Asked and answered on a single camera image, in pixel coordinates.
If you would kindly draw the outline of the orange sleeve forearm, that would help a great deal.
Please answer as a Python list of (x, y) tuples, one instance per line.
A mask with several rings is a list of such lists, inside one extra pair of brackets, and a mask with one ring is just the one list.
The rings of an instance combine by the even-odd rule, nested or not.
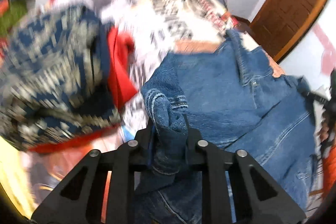
[(323, 167), (323, 198), (325, 198), (336, 180), (336, 147), (333, 147), (329, 156), (322, 159)]

